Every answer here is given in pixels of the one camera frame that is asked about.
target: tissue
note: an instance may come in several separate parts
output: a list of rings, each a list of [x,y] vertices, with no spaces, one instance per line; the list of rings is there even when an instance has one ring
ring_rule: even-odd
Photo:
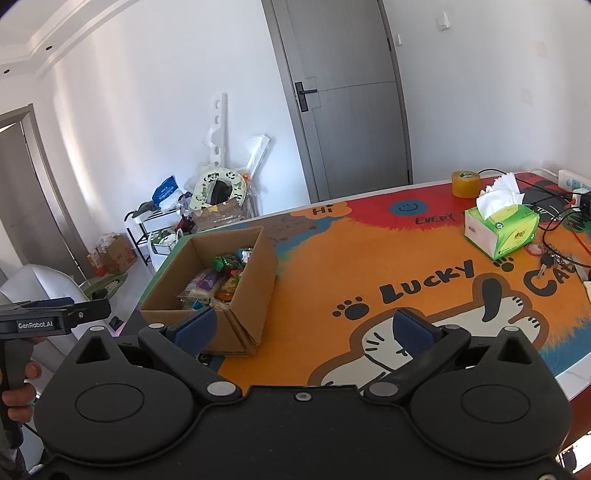
[[[492,186],[480,193],[476,199],[478,212],[485,220],[513,205],[522,205],[525,194],[519,192],[515,175],[508,173],[495,180]]]

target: ceiling molding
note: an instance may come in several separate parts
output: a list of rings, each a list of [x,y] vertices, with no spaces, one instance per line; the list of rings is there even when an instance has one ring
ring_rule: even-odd
[[[0,78],[30,73],[43,76],[94,30],[138,1],[68,0],[27,44],[0,47]]]

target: door handle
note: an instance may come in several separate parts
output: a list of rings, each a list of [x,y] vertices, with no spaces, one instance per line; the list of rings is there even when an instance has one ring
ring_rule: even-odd
[[[297,82],[295,84],[295,91],[297,92],[297,99],[300,103],[300,110],[303,112],[307,112],[310,109],[308,108],[308,100],[306,99],[306,95],[309,93],[318,93],[318,90],[304,90],[304,83]]]

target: painted tabletop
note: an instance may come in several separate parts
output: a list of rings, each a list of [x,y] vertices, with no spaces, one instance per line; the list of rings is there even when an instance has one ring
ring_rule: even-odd
[[[518,177],[559,192],[541,177]],[[562,211],[562,200],[520,186],[542,224]],[[280,266],[256,356],[226,358],[220,374],[242,388],[361,387],[411,359],[392,332],[392,316],[402,307],[476,336],[518,326],[555,375],[572,369],[591,352],[591,304],[574,268],[549,268],[537,278],[540,259],[524,248],[492,261],[463,236],[463,212],[474,205],[453,197],[450,184],[438,184],[226,227],[262,225]],[[576,219],[573,228],[548,233],[548,242],[591,262],[574,237],[591,245],[591,224]]]

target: blue circle smiley face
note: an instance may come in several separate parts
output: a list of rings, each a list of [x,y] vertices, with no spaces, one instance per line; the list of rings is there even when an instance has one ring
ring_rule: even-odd
[[[390,212],[402,217],[414,217],[422,215],[429,210],[429,206],[421,200],[403,200],[390,207]]]

